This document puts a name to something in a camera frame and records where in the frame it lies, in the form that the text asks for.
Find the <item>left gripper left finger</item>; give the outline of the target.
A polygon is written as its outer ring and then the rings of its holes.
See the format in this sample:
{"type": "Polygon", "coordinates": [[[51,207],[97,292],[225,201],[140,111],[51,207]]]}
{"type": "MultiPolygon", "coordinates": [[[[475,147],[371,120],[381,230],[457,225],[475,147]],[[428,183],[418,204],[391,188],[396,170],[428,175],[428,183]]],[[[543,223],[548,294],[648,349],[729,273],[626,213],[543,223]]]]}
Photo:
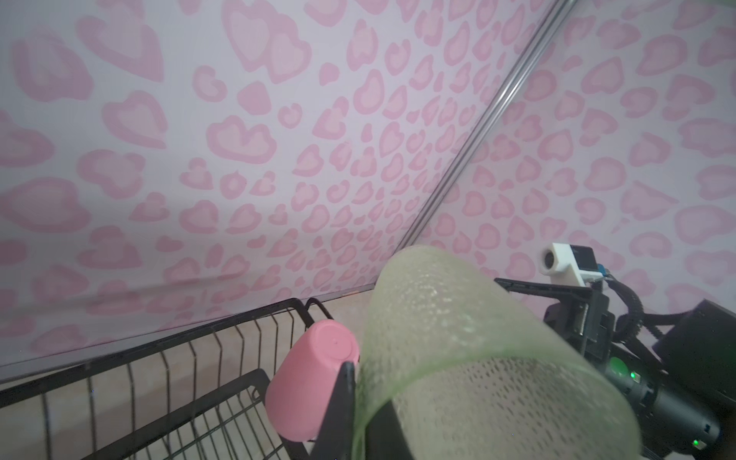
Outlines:
{"type": "Polygon", "coordinates": [[[352,458],[356,407],[356,366],[341,364],[310,460],[352,458]]]}

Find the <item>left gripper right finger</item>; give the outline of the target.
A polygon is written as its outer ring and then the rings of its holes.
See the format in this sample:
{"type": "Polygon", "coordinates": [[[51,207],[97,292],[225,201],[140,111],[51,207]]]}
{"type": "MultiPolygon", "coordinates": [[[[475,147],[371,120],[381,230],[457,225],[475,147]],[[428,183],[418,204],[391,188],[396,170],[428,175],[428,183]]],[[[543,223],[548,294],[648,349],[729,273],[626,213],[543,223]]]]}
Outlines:
{"type": "Polygon", "coordinates": [[[392,401],[373,416],[364,434],[367,460],[414,459],[392,401]]]}

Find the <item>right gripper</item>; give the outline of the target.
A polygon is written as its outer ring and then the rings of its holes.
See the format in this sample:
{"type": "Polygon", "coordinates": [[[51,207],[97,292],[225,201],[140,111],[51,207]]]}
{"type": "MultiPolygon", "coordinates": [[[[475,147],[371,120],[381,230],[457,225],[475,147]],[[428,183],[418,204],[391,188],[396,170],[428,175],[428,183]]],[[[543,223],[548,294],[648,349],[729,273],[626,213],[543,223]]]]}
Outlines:
{"type": "Polygon", "coordinates": [[[509,292],[555,300],[544,314],[544,323],[588,362],[609,361],[614,315],[602,291],[504,278],[494,281],[509,292]]]}

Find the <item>pink plastic cup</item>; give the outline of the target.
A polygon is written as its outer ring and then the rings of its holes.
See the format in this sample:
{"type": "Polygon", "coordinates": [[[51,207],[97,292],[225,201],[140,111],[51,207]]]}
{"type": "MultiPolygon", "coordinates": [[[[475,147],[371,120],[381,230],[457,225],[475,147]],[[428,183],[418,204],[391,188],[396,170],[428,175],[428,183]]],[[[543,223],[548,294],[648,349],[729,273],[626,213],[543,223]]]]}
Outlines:
{"type": "Polygon", "coordinates": [[[360,347],[341,323],[321,320],[300,337],[269,383],[264,406],[276,432],[292,442],[314,439],[324,420],[337,375],[358,363],[360,347]]]}

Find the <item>pale green textured cup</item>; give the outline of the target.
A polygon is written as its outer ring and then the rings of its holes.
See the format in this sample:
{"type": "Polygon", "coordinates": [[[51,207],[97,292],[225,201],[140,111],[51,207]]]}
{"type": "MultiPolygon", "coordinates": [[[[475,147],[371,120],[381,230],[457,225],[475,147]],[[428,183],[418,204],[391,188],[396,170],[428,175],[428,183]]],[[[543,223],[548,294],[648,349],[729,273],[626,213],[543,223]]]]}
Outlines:
{"type": "Polygon", "coordinates": [[[353,456],[393,406],[416,459],[636,459],[621,393],[472,264],[412,246],[385,265],[365,314],[353,456]]]}

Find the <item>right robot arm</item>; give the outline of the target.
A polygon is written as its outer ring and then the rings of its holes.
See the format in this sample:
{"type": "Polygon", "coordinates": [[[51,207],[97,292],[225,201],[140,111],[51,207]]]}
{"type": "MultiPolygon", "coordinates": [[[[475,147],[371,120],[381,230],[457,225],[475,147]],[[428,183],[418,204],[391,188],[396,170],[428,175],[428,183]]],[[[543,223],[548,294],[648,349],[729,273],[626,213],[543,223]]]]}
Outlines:
{"type": "Polygon", "coordinates": [[[681,314],[647,314],[638,295],[611,276],[589,287],[496,283],[553,300],[544,323],[623,395],[644,457],[734,458],[734,312],[703,299],[681,314]]]}

